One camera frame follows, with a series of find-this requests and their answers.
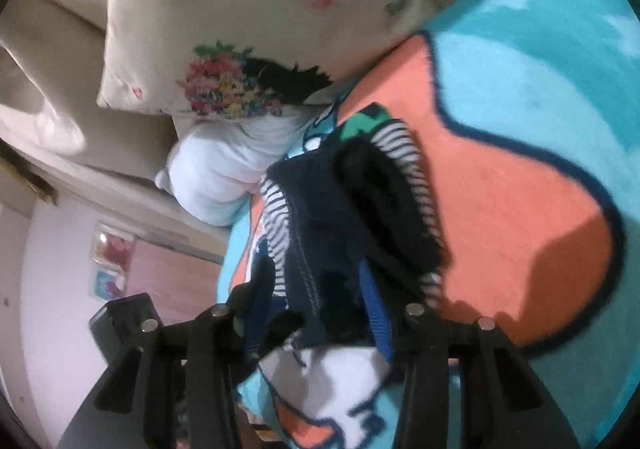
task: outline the blanket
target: blanket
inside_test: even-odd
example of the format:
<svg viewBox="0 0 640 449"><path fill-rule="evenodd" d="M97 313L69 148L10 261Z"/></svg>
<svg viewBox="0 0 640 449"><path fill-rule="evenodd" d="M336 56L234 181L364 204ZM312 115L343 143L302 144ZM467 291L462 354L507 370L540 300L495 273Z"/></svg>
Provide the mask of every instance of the blanket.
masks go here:
<svg viewBox="0 0 640 449"><path fill-rule="evenodd" d="M581 445L595 447L640 382L632 9L626 0L461 0L338 99L290 155L372 102L414 129L428 159L451 255L443 315L494 317ZM261 209L254 198L234 227L222 300L250 275ZM279 350L239 391L292 447L386 448L400 379L370 347ZM458 385L453 367L451 418ZM459 446L455 422L449 446Z"/></svg>

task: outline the black fabric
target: black fabric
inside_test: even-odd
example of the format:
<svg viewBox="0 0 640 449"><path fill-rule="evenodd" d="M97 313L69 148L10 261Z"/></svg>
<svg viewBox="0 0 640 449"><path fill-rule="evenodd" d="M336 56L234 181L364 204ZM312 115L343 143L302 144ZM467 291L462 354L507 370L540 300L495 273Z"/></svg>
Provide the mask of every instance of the black fabric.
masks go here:
<svg viewBox="0 0 640 449"><path fill-rule="evenodd" d="M637 449L640 447L640 386L625 410L596 449Z"/></svg>
<svg viewBox="0 0 640 449"><path fill-rule="evenodd" d="M286 295L305 318L297 349L369 337L362 259L419 301L418 277L440 264L407 180L369 139L321 147L267 172L289 209Z"/></svg>
<svg viewBox="0 0 640 449"><path fill-rule="evenodd" d="M2 449L40 449L26 432L0 389L0 447Z"/></svg>
<svg viewBox="0 0 640 449"><path fill-rule="evenodd" d="M273 297L273 261L263 240L254 259L252 278L236 286L226 304L244 323L244 353L255 361L281 346L303 325L303 318L286 310L284 299Z"/></svg>

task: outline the navy blue garment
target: navy blue garment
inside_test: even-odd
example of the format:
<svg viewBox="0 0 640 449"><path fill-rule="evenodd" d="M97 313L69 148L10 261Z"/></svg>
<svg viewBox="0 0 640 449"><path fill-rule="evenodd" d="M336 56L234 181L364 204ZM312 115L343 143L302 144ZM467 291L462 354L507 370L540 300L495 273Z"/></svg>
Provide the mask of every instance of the navy blue garment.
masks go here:
<svg viewBox="0 0 640 449"><path fill-rule="evenodd" d="M441 263L439 238L430 233L398 159L371 142L387 126L394 139L398 122L267 171L260 190L275 285L305 319L294 348L371 338L360 287L363 260L375 280L402 292L403 303L424 298L418 279ZM419 157L412 143L407 148L407 136L398 151Z"/></svg>

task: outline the pillow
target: pillow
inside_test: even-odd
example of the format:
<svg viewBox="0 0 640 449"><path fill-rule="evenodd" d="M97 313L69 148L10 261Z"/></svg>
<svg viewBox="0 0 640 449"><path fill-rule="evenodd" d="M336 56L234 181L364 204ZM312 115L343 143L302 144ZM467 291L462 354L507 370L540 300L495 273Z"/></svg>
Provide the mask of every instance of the pillow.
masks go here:
<svg viewBox="0 0 640 449"><path fill-rule="evenodd" d="M239 119L364 70L428 0L109 0L101 106Z"/></svg>
<svg viewBox="0 0 640 449"><path fill-rule="evenodd" d="M201 122L174 146L156 185L196 218L230 225L266 169L287 153L315 114L305 107L289 117Z"/></svg>

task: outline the white wall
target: white wall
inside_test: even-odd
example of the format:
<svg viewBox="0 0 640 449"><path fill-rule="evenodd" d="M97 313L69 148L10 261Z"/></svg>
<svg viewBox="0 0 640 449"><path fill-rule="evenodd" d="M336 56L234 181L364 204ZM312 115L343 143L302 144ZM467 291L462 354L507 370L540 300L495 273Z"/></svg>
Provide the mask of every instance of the white wall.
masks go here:
<svg viewBox="0 0 640 449"><path fill-rule="evenodd" d="M90 252L98 221L115 224L66 196L58 207L38 202L24 251L24 358L52 447L106 368L88 328L102 305L90 295Z"/></svg>
<svg viewBox="0 0 640 449"><path fill-rule="evenodd" d="M20 191L12 201L33 208ZM0 190L0 201L8 193ZM9 403L25 429L43 448L48 447L27 378L20 336L20 271L30 219L0 203L0 369Z"/></svg>

